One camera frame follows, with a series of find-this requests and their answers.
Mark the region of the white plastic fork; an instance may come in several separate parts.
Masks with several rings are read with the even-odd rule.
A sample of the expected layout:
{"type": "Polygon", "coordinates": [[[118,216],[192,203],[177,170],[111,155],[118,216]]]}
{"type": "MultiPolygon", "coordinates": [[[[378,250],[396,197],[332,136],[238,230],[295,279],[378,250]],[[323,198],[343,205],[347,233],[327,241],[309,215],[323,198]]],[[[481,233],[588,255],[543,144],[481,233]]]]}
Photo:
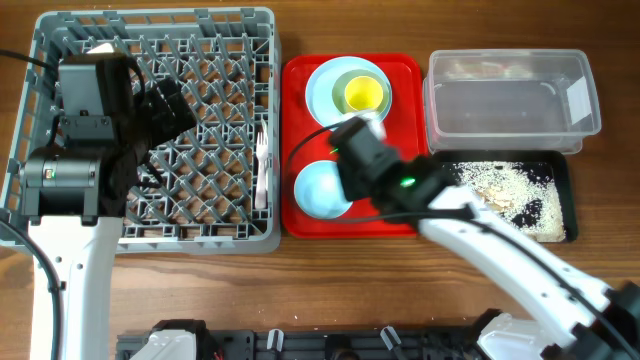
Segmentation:
{"type": "Polygon", "coordinates": [[[256,138],[256,158],[258,161],[255,208],[264,209],[267,204],[266,161],[268,158],[268,134],[265,120],[261,121],[261,129],[256,138]]]}

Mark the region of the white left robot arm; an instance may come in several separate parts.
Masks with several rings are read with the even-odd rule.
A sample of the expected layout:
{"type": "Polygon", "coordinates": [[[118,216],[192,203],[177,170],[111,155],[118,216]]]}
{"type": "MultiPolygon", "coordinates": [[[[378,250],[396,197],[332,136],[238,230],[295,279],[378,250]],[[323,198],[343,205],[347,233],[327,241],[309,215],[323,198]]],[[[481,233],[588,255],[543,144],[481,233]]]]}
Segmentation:
{"type": "Polygon", "coordinates": [[[63,112],[21,168],[24,243],[34,257],[33,359],[108,355],[111,275],[127,197],[153,148],[197,120],[176,80],[139,91],[122,53],[73,55],[58,66],[63,112]]]}

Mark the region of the light blue bowl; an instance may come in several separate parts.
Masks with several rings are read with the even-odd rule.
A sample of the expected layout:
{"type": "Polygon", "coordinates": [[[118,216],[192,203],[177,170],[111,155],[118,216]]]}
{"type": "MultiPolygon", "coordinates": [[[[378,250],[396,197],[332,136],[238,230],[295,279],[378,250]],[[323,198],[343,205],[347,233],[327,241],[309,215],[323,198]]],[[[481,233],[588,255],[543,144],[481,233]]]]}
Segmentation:
{"type": "Polygon", "coordinates": [[[294,182],[294,198],[298,207],[316,219],[335,219],[352,206],[345,198],[337,163],[315,161],[305,166],[294,182]]]}

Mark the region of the rice and food scraps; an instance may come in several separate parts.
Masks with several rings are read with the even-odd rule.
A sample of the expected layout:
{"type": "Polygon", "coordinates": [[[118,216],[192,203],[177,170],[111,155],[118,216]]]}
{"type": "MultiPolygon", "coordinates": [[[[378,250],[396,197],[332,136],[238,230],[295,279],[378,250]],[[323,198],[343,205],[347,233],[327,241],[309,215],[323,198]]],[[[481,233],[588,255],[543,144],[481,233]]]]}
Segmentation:
{"type": "Polygon", "coordinates": [[[559,243],[566,231],[556,183],[543,163],[458,162],[456,179],[491,210],[541,243],[559,243]]]}

